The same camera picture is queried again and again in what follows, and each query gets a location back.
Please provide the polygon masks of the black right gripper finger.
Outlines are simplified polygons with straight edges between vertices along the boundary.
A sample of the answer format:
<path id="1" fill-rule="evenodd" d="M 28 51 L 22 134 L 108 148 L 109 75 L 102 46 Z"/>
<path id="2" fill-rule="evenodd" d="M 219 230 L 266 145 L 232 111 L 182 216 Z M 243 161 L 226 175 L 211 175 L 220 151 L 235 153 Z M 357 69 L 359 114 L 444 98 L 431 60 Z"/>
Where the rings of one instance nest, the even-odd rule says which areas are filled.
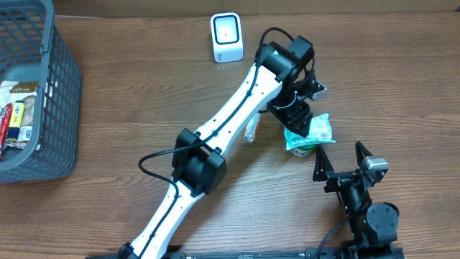
<path id="1" fill-rule="evenodd" d="M 355 151 L 358 167 L 360 169 L 370 169 L 373 154 L 371 154 L 360 141 L 355 143 Z"/>
<path id="2" fill-rule="evenodd" d="M 327 181 L 335 173 L 328 156 L 321 145 L 316 147 L 316 163 L 313 181 Z"/>

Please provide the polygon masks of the teal white snack packet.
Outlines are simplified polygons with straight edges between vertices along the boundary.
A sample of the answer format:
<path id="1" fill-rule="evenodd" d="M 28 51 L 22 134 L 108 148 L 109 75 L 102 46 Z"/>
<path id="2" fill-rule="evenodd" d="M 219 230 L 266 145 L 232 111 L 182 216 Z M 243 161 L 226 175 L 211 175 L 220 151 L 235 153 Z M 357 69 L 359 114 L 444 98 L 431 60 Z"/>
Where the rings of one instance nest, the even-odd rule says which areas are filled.
<path id="1" fill-rule="evenodd" d="M 285 149 L 286 150 L 312 150 L 316 145 L 335 143 L 332 138 L 333 131 L 329 122 L 329 114 L 325 113 L 312 118 L 310 129 L 307 137 L 301 137 L 289 131 L 287 128 L 284 130 L 285 136 Z"/>

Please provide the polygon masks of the orange white small packet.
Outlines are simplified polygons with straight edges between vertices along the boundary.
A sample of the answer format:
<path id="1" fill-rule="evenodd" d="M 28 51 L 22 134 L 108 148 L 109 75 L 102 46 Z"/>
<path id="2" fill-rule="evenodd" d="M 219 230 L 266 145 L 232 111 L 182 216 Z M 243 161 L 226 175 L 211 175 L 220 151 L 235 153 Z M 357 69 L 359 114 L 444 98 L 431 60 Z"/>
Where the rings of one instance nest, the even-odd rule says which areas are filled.
<path id="1" fill-rule="evenodd" d="M 247 142 L 253 142 L 256 137 L 256 131 L 259 125 L 260 114 L 257 112 L 247 123 L 244 129 L 244 140 Z"/>

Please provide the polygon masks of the yellow black tube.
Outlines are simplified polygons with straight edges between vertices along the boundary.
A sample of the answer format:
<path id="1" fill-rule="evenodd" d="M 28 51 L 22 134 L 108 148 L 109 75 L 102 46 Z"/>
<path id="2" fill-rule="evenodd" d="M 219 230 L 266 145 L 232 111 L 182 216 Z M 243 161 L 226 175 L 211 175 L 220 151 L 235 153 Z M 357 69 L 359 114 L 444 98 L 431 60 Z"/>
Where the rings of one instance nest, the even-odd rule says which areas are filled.
<path id="1" fill-rule="evenodd" d="M 9 130 L 6 136 L 8 141 L 17 140 L 19 136 L 21 124 L 22 124 L 22 119 L 24 116 L 24 109 L 25 109 L 25 103 L 23 101 L 16 101 L 14 103 L 11 120 L 9 123 Z"/>

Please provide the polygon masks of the beige snack bag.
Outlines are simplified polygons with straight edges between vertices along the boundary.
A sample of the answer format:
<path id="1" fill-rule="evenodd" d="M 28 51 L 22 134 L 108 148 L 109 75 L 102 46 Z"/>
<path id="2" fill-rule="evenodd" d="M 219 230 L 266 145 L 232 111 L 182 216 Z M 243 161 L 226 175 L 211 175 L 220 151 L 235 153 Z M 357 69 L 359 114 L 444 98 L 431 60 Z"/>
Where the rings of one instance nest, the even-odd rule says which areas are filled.
<path id="1" fill-rule="evenodd" d="M 32 138 L 38 82 L 1 82 L 4 146 L 25 149 Z"/>

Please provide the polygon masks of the red snack bar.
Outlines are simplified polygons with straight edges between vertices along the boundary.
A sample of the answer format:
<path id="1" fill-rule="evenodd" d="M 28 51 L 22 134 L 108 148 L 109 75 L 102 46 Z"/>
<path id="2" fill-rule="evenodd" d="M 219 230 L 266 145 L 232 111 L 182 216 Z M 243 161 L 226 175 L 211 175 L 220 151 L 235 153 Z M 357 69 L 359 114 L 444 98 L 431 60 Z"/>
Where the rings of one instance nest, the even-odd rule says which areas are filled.
<path id="1" fill-rule="evenodd" d="M 6 136 L 9 130 L 9 123 L 12 117 L 13 104 L 9 103 L 5 106 L 3 116 L 1 118 L 1 151 L 5 147 Z"/>

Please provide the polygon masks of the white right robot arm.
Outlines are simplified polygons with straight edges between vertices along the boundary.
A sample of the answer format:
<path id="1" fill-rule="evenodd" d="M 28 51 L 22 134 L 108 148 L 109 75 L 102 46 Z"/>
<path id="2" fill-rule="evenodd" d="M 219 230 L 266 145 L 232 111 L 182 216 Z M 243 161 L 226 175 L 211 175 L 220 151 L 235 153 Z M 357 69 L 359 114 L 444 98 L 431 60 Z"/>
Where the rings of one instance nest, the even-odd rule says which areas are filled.
<path id="1" fill-rule="evenodd" d="M 392 246 L 397 240 L 399 209 L 388 202 L 373 203 L 369 194 L 369 189 L 386 175 L 388 162 L 373 155 L 360 141 L 355 143 L 355 151 L 357 167 L 337 173 L 323 147 L 316 148 L 313 180 L 324 181 L 324 191 L 337 195 L 346 218 L 326 234 L 317 251 L 308 254 L 314 258 L 404 258 L 403 250 Z M 339 247 L 325 248 L 328 238 L 345 224 L 349 224 L 352 238 Z"/>

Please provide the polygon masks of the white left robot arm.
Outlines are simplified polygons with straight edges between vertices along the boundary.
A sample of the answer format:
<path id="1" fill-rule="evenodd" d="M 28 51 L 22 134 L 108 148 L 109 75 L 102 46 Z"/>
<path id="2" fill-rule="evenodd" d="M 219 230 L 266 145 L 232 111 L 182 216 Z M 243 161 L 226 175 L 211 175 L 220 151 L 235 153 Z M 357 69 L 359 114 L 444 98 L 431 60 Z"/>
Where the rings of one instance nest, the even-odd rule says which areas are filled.
<path id="1" fill-rule="evenodd" d="M 304 100 L 314 86 L 313 44 L 302 36 L 283 47 L 276 42 L 259 43 L 254 65 L 231 98 L 196 131 L 184 129 L 172 150 L 146 155 L 139 169 L 151 176 L 143 164 L 162 155 L 172 155 L 173 172 L 163 180 L 169 187 L 165 198 L 144 230 L 124 244 L 118 258 L 162 258 L 186 214 L 203 196 L 210 194 L 226 175 L 226 154 L 237 135 L 262 107 L 291 132 L 305 137 L 313 118 Z"/>

